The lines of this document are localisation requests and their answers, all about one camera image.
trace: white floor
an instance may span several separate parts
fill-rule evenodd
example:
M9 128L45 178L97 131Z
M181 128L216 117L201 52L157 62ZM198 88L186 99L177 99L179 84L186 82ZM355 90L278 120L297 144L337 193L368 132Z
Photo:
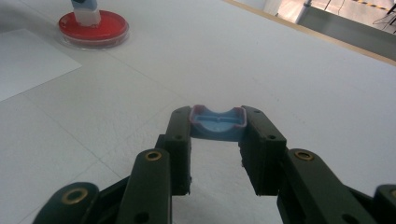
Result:
M0 33L26 29L82 65L0 102L1 224L32 223L69 183L121 180L184 105L257 107L290 148L318 153L351 187L396 183L394 65L221 1L99 6L130 23L122 46L61 45L68 1L0 1ZM174 223L281 223L276 198L255 196L236 144L192 143L191 195L174 199Z

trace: screw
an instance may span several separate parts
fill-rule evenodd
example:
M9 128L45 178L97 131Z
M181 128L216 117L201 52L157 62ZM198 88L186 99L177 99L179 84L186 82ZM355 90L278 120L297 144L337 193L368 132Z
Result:
M79 203L85 197L87 197L87 195L88 195L88 191L84 188L70 189L62 196L62 203L64 204Z
M393 198L396 198L396 189L393 189L390 194L393 196Z
M149 153L146 154L146 160L148 160L148 161L157 161L162 156L163 156L163 154L161 154L159 151L150 151Z
M303 161L312 161L315 157L308 151L296 151L294 153L298 159Z

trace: floor tile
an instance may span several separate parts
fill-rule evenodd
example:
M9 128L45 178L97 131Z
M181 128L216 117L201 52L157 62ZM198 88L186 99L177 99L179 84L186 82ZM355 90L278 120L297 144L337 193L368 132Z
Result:
M53 22L58 22L63 15L73 11L71 1L58 1L56 4L41 0L21 0L21 2Z
M57 31L55 22L48 21L45 15L20 1L2 1L0 3L0 20L2 21L0 33L26 29L45 39L46 42L50 42L54 32Z
M144 126L135 130L116 149L109 151L101 159L102 162L120 177L130 175L137 154L154 148L158 135L166 133L172 112L186 105L189 104L183 99L176 99L164 110L154 115Z
M32 224L35 221L35 217L37 216L37 214L40 212L41 207L44 204L41 204L40 206L37 207L37 209L35 211L33 211L32 213L30 213L27 217L25 217L20 223L18 224Z
M1 223L19 223L95 157L24 96L0 104Z
M25 95L101 158L166 107L175 95L103 52Z
M99 190L103 190L120 181L120 177L111 171L104 163L97 161L84 173L77 176L69 184L76 182L88 182L96 185Z

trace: red lid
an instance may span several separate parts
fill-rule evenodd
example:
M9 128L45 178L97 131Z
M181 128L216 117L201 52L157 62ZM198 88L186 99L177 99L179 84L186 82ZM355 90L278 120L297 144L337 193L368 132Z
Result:
M120 15L100 10L101 21L98 26L80 26L74 12L59 20L59 28L67 36L80 40L108 40L123 35L128 30L128 22Z

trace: white sheet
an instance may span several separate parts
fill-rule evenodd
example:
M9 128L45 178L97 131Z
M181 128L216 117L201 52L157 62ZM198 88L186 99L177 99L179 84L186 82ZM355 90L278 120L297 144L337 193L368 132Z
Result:
M28 30L0 34L0 101L79 67Z

